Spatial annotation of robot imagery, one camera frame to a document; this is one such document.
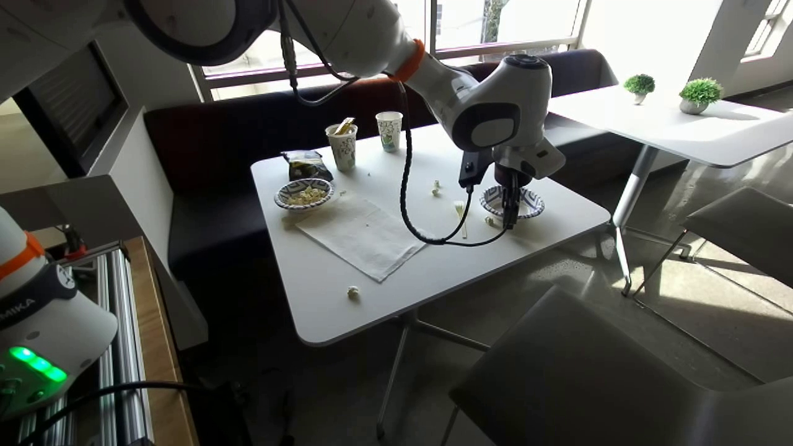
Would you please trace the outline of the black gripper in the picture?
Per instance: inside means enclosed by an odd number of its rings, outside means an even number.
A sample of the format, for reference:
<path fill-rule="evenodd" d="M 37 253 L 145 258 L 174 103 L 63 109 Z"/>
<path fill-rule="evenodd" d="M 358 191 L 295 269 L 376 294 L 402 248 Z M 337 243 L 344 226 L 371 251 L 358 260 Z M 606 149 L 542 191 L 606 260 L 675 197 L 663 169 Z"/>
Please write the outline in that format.
<path fill-rule="evenodd" d="M 515 197 L 520 192 L 520 187 L 530 181 L 528 174 L 508 169 L 508 165 L 498 165 L 497 169 L 497 181 L 503 187 L 505 195 L 502 195 L 502 220 L 503 227 L 513 227 L 513 220 L 520 215 L 520 197 Z"/>

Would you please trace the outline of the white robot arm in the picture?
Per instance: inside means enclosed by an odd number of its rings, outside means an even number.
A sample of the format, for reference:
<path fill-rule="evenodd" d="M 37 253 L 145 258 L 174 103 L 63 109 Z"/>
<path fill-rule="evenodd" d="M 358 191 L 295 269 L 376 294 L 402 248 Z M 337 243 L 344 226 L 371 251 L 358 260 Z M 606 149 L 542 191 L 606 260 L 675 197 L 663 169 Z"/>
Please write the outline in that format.
<path fill-rule="evenodd" d="M 0 0 L 0 97 L 31 86 L 110 21 L 131 21 L 161 52 L 200 66 L 239 59 L 272 29 L 283 52 L 303 44 L 334 72 L 388 73 L 414 88 L 463 151 L 459 181 L 473 185 L 493 170 L 505 202 L 565 165 L 545 135 L 545 59 L 518 52 L 473 77 L 410 37 L 393 0 Z"/>

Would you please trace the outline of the white robot base green light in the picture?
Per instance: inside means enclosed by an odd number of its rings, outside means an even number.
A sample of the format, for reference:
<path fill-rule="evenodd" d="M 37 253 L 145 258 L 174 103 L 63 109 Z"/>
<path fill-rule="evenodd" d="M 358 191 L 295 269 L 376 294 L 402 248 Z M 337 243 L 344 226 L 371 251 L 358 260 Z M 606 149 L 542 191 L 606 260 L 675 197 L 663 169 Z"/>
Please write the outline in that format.
<path fill-rule="evenodd" d="M 0 415 L 63 397 L 114 337 L 116 317 L 0 207 Z"/>

